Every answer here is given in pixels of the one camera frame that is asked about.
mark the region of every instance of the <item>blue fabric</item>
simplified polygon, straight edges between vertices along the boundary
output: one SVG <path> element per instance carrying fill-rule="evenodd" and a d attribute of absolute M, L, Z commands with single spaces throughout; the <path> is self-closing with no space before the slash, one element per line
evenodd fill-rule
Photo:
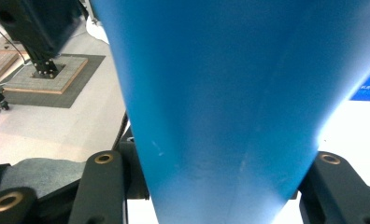
<path fill-rule="evenodd" d="M 370 0 L 94 3 L 161 224 L 270 222 L 370 74 Z"/>

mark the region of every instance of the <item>gray fabric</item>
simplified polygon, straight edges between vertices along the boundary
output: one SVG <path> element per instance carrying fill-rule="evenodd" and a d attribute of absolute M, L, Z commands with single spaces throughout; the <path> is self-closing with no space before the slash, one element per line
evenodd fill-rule
<path fill-rule="evenodd" d="M 27 159 L 8 167 L 0 190 L 29 187 L 38 198 L 81 178 L 86 162 L 51 159 Z"/>
<path fill-rule="evenodd" d="M 86 54 L 62 54 L 62 56 L 82 57 L 89 60 L 63 94 L 5 91 L 4 96 L 6 97 L 6 101 L 10 105 L 39 105 L 70 108 L 106 56 Z M 19 69 L 16 69 L 12 74 L 2 80 L 1 83 L 8 82 Z"/>

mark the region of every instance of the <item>white floor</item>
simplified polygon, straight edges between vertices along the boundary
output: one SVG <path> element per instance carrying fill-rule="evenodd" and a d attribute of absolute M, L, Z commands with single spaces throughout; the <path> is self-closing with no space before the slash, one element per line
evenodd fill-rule
<path fill-rule="evenodd" d="M 83 31 L 81 27 L 76 34 Z M 63 53 L 106 58 L 71 108 L 10 105 L 9 111 L 3 111 L 0 163 L 27 158 L 86 161 L 95 152 L 111 149 L 124 105 L 109 45 L 84 33 L 70 39 Z M 344 103 L 323 139 L 322 150 L 346 158 L 370 185 L 370 103 Z M 130 201 L 129 217 L 131 224 L 157 223 L 150 201 Z M 275 223 L 302 223 L 298 201 L 288 202 Z"/>

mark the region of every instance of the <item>black metal bracket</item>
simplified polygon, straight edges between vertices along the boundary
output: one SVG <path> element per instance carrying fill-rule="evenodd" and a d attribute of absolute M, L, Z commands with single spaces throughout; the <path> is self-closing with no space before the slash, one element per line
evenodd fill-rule
<path fill-rule="evenodd" d="M 70 224 L 127 223 L 123 159 L 116 151 L 92 155 L 86 162 Z"/>
<path fill-rule="evenodd" d="M 43 57 L 37 59 L 35 55 L 29 55 L 36 68 L 36 71 L 32 74 L 32 78 L 55 79 L 65 67 L 65 64 L 55 64 L 53 59 Z"/>
<path fill-rule="evenodd" d="M 30 188 L 0 192 L 0 223 L 36 223 L 36 193 Z"/>
<path fill-rule="evenodd" d="M 120 141 L 113 147 L 113 150 L 118 151 L 123 157 L 124 170 L 127 172 L 125 176 L 128 178 L 127 198 L 147 200 L 149 199 L 149 191 L 141 164 L 139 163 L 135 139 L 131 128 L 129 128 L 123 136 L 118 136 L 118 138 Z"/>
<path fill-rule="evenodd" d="M 335 154 L 319 152 L 299 190 L 304 223 L 370 224 L 370 187 Z"/>

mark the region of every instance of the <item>black machine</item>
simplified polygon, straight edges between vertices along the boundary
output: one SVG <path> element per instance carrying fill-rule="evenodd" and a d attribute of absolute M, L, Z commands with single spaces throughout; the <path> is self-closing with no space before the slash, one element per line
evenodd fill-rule
<path fill-rule="evenodd" d="M 41 77 L 59 73 L 51 58 L 79 16 L 77 1 L 0 1 L 0 22 L 23 43 Z M 1 191 L 0 223 L 128 223 L 126 200 L 148 199 L 149 192 L 126 123 L 127 117 L 113 150 L 91 156 L 79 181 L 40 199 L 29 188 Z M 370 224 L 370 187 L 337 155 L 320 152 L 298 189 L 305 223 Z"/>

